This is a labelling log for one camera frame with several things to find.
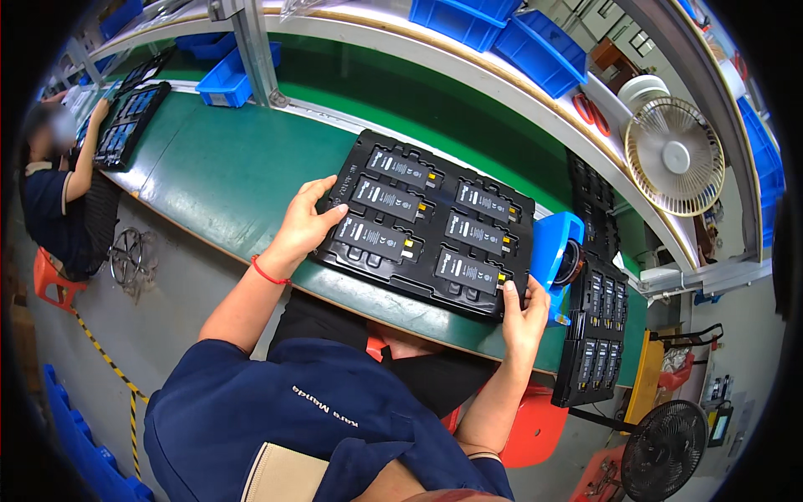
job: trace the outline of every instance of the hand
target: hand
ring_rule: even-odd
[[[522,361],[531,369],[547,324],[549,295],[530,275],[527,292],[524,293],[524,310],[519,307],[519,293],[513,281],[504,284],[503,296],[502,338],[507,347],[505,358]]]
[[[292,273],[299,263],[304,261],[307,253],[324,241],[329,229],[349,212],[349,206],[346,204],[333,207],[323,214],[318,214],[315,209],[315,203],[324,196],[326,190],[334,186],[336,181],[337,176],[333,174],[328,178],[306,182],[301,186],[299,193],[287,206],[287,213],[284,215],[279,232],[263,254],[266,261],[281,263],[289,267],[291,269],[289,272]]]
[[[89,125],[100,127],[100,124],[107,115],[108,100],[106,98],[100,98],[100,101],[97,102],[95,108],[92,110],[92,114],[89,116]]]

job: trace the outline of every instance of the white sticker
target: white sticker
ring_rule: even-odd
[[[209,99],[212,100],[212,104],[214,106],[230,106],[229,102],[226,100],[225,94],[218,94],[217,92],[210,92]]]

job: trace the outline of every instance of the orange scissors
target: orange scissors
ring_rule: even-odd
[[[574,108],[577,110],[577,113],[580,114],[583,120],[585,120],[586,124],[596,124],[597,129],[600,130],[602,136],[610,137],[610,127],[608,126],[608,121],[602,116],[600,109],[597,108],[594,102],[585,97],[583,92],[576,94],[572,98],[572,103],[574,103]]]

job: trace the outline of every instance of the shelf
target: shelf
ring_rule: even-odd
[[[279,23],[281,2],[263,2],[268,32],[331,39],[380,51],[428,67],[499,101],[541,127],[588,162],[624,197],[661,239],[681,270],[699,266],[694,227],[684,218],[656,210],[626,174],[622,139],[604,137],[577,114],[570,92],[547,96],[524,73],[499,56],[478,53],[461,43],[407,20],[409,5],[376,6],[355,1]],[[181,15],[149,27],[134,27],[91,54],[93,61],[161,39],[231,31],[231,22],[212,23],[206,4],[189,4]]]

